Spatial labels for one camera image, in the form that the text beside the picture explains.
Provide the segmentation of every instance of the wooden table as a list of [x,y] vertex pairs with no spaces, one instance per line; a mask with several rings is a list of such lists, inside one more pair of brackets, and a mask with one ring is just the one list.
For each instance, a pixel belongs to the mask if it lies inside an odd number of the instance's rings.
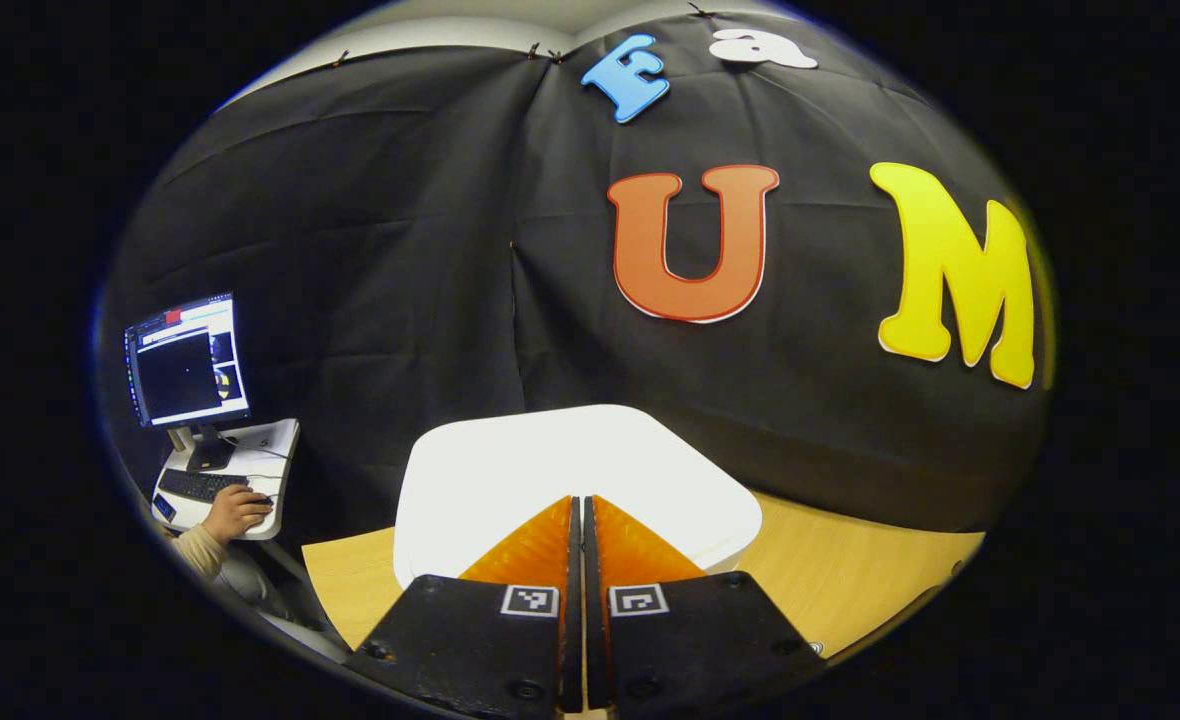
[[[809,642],[822,643],[822,657],[866,637],[946,582],[956,562],[969,559],[984,537],[925,534],[754,496],[763,508],[763,528],[738,569],[758,580]],[[315,593],[352,649],[402,593],[393,548],[394,528],[301,548]]]

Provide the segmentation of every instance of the cable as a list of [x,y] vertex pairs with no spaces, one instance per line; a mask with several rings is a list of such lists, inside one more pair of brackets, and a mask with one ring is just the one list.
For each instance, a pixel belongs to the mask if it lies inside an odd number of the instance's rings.
[[[234,445],[235,447],[243,447],[242,445],[238,444],[238,441],[224,437],[222,433],[216,434],[216,437],[224,439],[224,441],[230,443],[230,445]],[[288,457],[287,454],[278,454],[278,452],[275,452],[273,450],[266,450],[264,447],[248,447],[248,450],[260,450],[261,452],[269,452],[269,454],[274,454],[275,457],[283,457],[284,460],[291,460],[291,457]]]

